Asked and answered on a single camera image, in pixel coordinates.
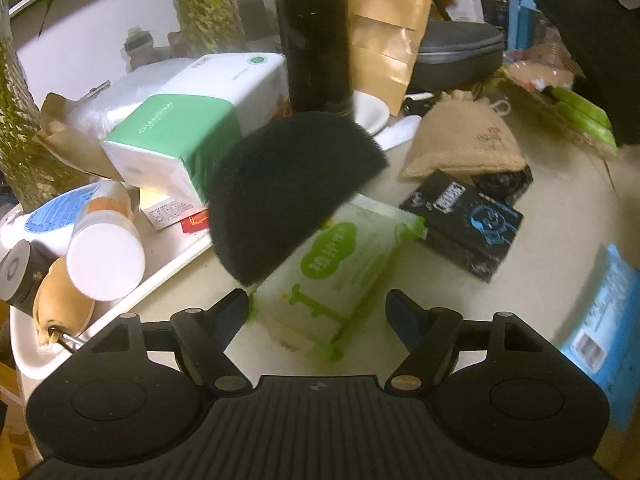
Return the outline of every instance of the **white tray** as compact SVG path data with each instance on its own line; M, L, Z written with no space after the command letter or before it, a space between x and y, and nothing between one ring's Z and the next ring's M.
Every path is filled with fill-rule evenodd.
M134 224L145 247L146 271L142 283L128 296L109 303L96 303L92 320L80 339L100 332L120 314L128 312L156 288L211 247L209 231L184 234L179 223L156 231L142 213ZM11 345L15 363L28 377L42 380L66 361L71 354L60 345L40 346L33 319L11 308Z

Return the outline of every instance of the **white wall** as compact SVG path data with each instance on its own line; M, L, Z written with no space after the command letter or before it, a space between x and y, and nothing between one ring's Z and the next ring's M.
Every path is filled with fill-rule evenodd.
M265 0L273 8L274 0ZM179 30L171 0L55 0L38 37L44 1L12 20L15 47L38 106L49 92L78 99L126 74L120 51L127 30L151 31L155 44Z

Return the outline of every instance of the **ribbed black surface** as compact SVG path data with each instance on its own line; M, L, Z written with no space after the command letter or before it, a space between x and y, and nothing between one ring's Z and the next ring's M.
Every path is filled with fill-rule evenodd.
M180 446L146 463L90 469L47 460L29 480L608 479L583 459L545 469L497 465L442 434L420 400L370 377L266 377L217 401Z

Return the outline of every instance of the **white bottle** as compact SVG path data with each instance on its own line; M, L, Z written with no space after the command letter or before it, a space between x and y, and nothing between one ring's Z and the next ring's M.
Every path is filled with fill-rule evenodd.
M78 213L99 187L100 183L96 183L67 191L28 214L8 213L0 228L0 243L13 249L20 240L36 240L51 256L64 256Z
M107 180L80 210L66 254L66 270L76 288L97 301L132 292L145 273L145 250L131 222L125 187Z

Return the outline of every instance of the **blue cartoon character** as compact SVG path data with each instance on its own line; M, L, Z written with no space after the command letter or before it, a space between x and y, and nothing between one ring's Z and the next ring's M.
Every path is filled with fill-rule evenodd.
M486 239L488 247L511 242L504 237L507 231L516 232L516 228L508 223L504 216L487 205L479 205L471 212L470 222Z

